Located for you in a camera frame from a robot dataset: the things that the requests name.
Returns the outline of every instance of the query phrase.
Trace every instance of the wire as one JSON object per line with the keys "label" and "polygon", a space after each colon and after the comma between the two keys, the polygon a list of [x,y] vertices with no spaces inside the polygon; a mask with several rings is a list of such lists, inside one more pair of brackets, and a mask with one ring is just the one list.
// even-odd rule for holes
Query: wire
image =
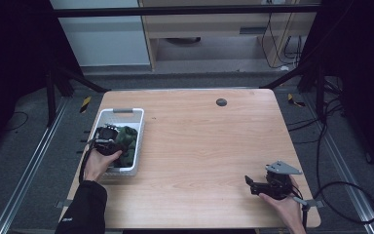
{"label": "wire", "polygon": [[[328,110],[329,106],[330,106],[330,103],[333,102],[333,101],[336,101],[338,100],[338,98],[335,98],[333,99],[332,101],[329,102],[329,104],[326,106],[325,108],[325,114],[324,116],[327,117],[329,116],[329,112],[333,112],[335,110],[340,110],[341,109],[341,105],[336,105],[334,106],[332,109]],[[366,221],[362,221],[362,220],[357,220],[357,219],[354,219],[354,218],[351,218],[351,217],[348,217],[347,215],[344,215],[342,214],[341,212],[339,212],[337,209],[335,209],[331,203],[326,199],[325,195],[323,194],[323,190],[331,185],[335,185],[335,184],[345,184],[345,185],[349,185],[349,186],[352,186],[358,190],[360,190],[361,192],[363,192],[363,194],[366,195],[366,197],[372,202],[373,204],[373,208],[374,208],[374,199],[372,198],[372,196],[366,192],[363,188],[353,184],[353,183],[349,183],[349,182],[345,182],[345,181],[333,181],[333,182],[329,182],[329,183],[326,183],[324,186],[321,186],[320,185],[320,173],[319,173],[319,156],[320,156],[320,144],[321,144],[321,140],[323,139],[325,133],[327,132],[327,120],[326,118],[324,118],[322,120],[322,129],[320,131],[320,135],[318,137],[318,146],[317,146],[317,162],[316,162],[316,171],[317,171],[317,184],[318,184],[318,192],[315,194],[314,196],[314,199],[316,199],[318,197],[318,195],[321,195],[323,201],[327,204],[327,206],[337,215],[339,215],[340,217],[348,220],[348,221],[351,221],[351,222],[354,222],[354,223],[357,223],[357,224],[369,224],[369,223],[372,223],[374,222],[374,217],[372,217],[371,219],[369,220],[366,220]]]}
{"label": "wire", "polygon": [[13,131],[13,130],[16,130],[16,129],[22,127],[28,121],[28,119],[29,119],[28,114],[26,114],[23,111],[16,111],[16,112],[14,112],[14,115],[15,114],[23,114],[25,116],[25,120],[23,120],[23,122],[21,124],[19,124],[18,126],[10,128],[10,129],[4,129],[4,131]]}
{"label": "wire", "polygon": [[265,33],[262,36],[262,41],[261,41],[262,51],[263,51],[263,54],[264,54],[265,58],[267,59],[267,54],[266,54],[266,51],[264,50],[264,38],[265,38],[265,35],[266,35],[267,30],[269,28],[270,29],[270,34],[272,36],[273,45],[275,46],[276,56],[278,57],[278,59],[280,60],[280,62],[282,62],[282,65],[280,65],[280,66],[272,66],[272,65],[269,64],[268,61],[267,61],[267,64],[269,65],[270,68],[280,68],[280,67],[282,67],[284,65],[290,65],[290,64],[292,64],[291,62],[285,62],[285,61],[281,60],[281,57],[279,55],[278,46],[276,45],[276,41],[275,41],[275,38],[273,36],[273,31],[272,31],[272,27],[271,27],[271,20],[272,20],[272,13],[269,13],[269,19],[267,21],[266,30],[265,30]]}

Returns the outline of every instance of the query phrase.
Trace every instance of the wooden table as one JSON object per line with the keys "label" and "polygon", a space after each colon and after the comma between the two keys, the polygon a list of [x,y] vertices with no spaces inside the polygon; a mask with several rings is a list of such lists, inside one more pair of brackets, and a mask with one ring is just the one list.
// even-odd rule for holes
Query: wooden table
{"label": "wooden table", "polygon": [[[227,105],[218,106],[219,98]],[[139,168],[136,176],[100,182],[108,192],[108,228],[283,226],[244,181],[247,175],[265,182],[265,165],[277,160],[301,169],[271,90],[109,92],[99,110],[128,107],[145,110]],[[294,177],[312,198],[305,177]],[[77,186],[76,177],[69,199]],[[319,224],[312,208],[308,227]]]}

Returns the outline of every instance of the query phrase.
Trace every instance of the aluminum rail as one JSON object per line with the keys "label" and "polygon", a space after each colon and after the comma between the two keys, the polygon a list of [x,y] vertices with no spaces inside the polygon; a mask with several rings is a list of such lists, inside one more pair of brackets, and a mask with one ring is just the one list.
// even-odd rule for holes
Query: aluminum rail
{"label": "aluminum rail", "polygon": [[20,178],[19,183],[11,196],[11,199],[7,203],[4,211],[1,213],[0,234],[5,234],[8,232],[11,223],[14,220],[15,215],[17,214],[19,206],[26,195],[29,185],[32,182],[32,179],[34,178],[36,172],[38,171],[39,165],[44,158],[45,152],[48,149],[48,146],[56,132],[56,128],[60,123],[60,120],[69,101],[70,99],[68,97],[63,97],[61,99],[56,119],[54,120],[53,124],[44,132],[44,135],[42,136],[41,141],[39,142],[34,154],[32,155],[32,158],[30,159],[25,172]]}
{"label": "aluminum rail", "polygon": [[337,8],[322,6],[321,4],[226,5],[98,9],[54,9],[53,11],[35,11],[33,9],[29,9],[29,14],[38,16],[53,16],[57,18],[90,18],[164,15],[312,13],[329,10],[337,10]]}

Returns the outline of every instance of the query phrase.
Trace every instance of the black cable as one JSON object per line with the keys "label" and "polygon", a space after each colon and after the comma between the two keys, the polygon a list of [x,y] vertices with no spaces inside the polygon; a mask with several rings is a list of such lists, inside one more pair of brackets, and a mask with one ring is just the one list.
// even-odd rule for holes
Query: black cable
{"label": "black cable", "polygon": [[263,51],[263,54],[265,55],[265,58],[267,59],[267,54],[266,54],[266,51],[264,50],[264,37],[265,37],[265,35],[266,35],[266,33],[267,33],[267,30],[268,30],[268,28],[269,28],[269,29],[270,29],[270,34],[271,34],[271,36],[272,36],[273,45],[275,46],[276,56],[278,57],[278,59],[280,60],[280,62],[282,62],[282,65],[280,65],[280,66],[271,66],[271,65],[269,64],[268,61],[267,61],[267,64],[269,65],[270,68],[280,68],[280,67],[282,67],[282,66],[284,66],[284,65],[289,65],[289,64],[291,64],[291,62],[285,62],[285,61],[282,61],[282,60],[281,60],[281,57],[279,56],[278,47],[277,47],[277,45],[276,45],[276,41],[275,41],[275,38],[274,38],[274,36],[273,36],[273,31],[272,31],[272,27],[271,27],[271,19],[272,19],[272,13],[269,13],[269,19],[268,19],[268,21],[267,21],[266,30],[265,30],[265,32],[264,32],[264,34],[263,34],[263,36],[262,36],[262,40],[261,40],[262,51]]}
{"label": "black cable", "polygon": [[354,222],[354,223],[357,223],[357,224],[369,224],[369,223],[372,223],[374,222],[374,217],[369,219],[369,220],[366,220],[366,221],[362,221],[362,220],[356,220],[354,218],[351,218],[351,217],[348,217],[344,214],[342,214],[341,212],[339,212],[337,209],[335,209],[331,203],[326,199],[325,195],[322,193],[322,191],[328,187],[328,186],[331,186],[331,185],[334,185],[334,184],[345,184],[345,185],[349,185],[349,186],[352,186],[358,190],[360,190],[361,192],[363,192],[363,194],[366,195],[366,197],[373,203],[373,207],[374,207],[374,199],[372,198],[372,196],[366,192],[363,188],[360,188],[359,186],[353,184],[353,183],[349,183],[349,182],[345,182],[345,181],[333,181],[333,182],[329,182],[329,183],[326,183],[324,186],[321,186],[320,185],[320,173],[319,173],[319,156],[320,156],[320,144],[321,144],[321,140],[322,138],[324,137],[326,131],[327,131],[327,116],[329,115],[329,112],[334,112],[335,110],[340,110],[341,109],[341,105],[336,105],[334,106],[333,108],[331,108],[330,110],[328,110],[329,106],[330,106],[330,103],[332,103],[333,101],[336,101],[338,100],[339,98],[335,98],[333,99],[332,101],[330,101],[328,103],[328,105],[326,106],[325,108],[325,118],[323,119],[323,122],[322,122],[322,129],[320,131],[320,135],[318,137],[318,146],[317,146],[317,163],[316,163],[316,170],[317,170],[317,184],[318,184],[318,192],[315,194],[314,196],[314,199],[316,199],[318,197],[318,195],[321,195],[323,201],[327,204],[327,206],[337,215],[339,215],[340,217],[348,220],[348,221],[351,221],[351,222]]}
{"label": "black cable", "polygon": [[[329,183],[326,183],[323,187],[321,187],[319,189],[319,191],[315,194],[314,196],[314,199],[316,199],[318,197],[318,195],[321,195],[323,197],[323,193],[322,191],[331,186],[331,185],[336,185],[336,184],[343,184],[343,185],[349,185],[351,187],[354,187],[355,189],[361,191],[368,199],[369,201],[372,203],[373,205],[373,208],[374,208],[374,199],[373,197],[368,193],[366,192],[363,188],[357,186],[356,184],[354,183],[349,183],[349,182],[345,182],[345,181],[333,181],[333,182],[329,182]],[[372,222],[374,222],[374,216],[369,219],[369,220],[366,220],[366,221],[362,221],[362,220],[357,220],[357,219],[354,219],[354,218],[351,218],[349,216],[346,216],[344,214],[342,214],[341,212],[339,212],[337,209],[335,209],[328,201],[326,201],[324,198],[323,200],[326,202],[326,205],[334,212],[336,213],[337,215],[341,216],[342,218],[348,220],[348,221],[351,221],[351,222],[354,222],[354,223],[357,223],[357,224],[370,224]]]}
{"label": "black cable", "polygon": [[87,166],[88,158],[90,157],[90,154],[93,151],[93,149],[94,149],[94,140],[92,139],[89,141],[88,150],[84,155],[83,161],[81,162],[80,173],[78,175],[79,183],[81,183],[84,180],[84,170],[85,170],[85,167]]}
{"label": "black cable", "polygon": [[12,130],[16,130],[16,129],[22,127],[22,126],[23,126],[23,125],[28,121],[28,119],[29,119],[28,114],[26,114],[26,113],[23,112],[23,111],[16,111],[16,112],[14,112],[14,114],[23,114],[23,115],[25,116],[25,120],[24,120],[21,124],[19,124],[18,126],[13,127],[13,128],[10,128],[10,129],[4,129],[4,131],[12,131]]}
{"label": "black cable", "polygon": [[315,140],[310,140],[310,141],[302,141],[302,142],[297,142],[297,141],[295,141],[295,142],[293,142],[293,144],[306,144],[306,143],[316,143],[316,142],[318,142],[317,139],[315,139]]}

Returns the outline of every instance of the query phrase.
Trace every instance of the human hand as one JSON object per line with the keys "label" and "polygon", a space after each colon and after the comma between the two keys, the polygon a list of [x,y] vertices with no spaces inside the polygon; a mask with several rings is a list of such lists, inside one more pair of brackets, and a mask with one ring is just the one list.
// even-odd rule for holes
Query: human hand
{"label": "human hand", "polygon": [[[293,186],[298,188],[296,181],[292,176],[290,176]],[[284,225],[289,229],[292,234],[306,234],[305,228],[302,224],[300,204],[293,200],[293,196],[289,195],[282,200],[276,200],[266,195],[260,193],[259,197],[272,206],[278,213],[280,219],[283,221]]]}
{"label": "human hand", "polygon": [[119,150],[112,155],[104,156],[96,149],[91,151],[87,164],[84,169],[84,180],[93,180],[98,182],[101,176],[107,171],[108,166],[118,159],[123,151]]}

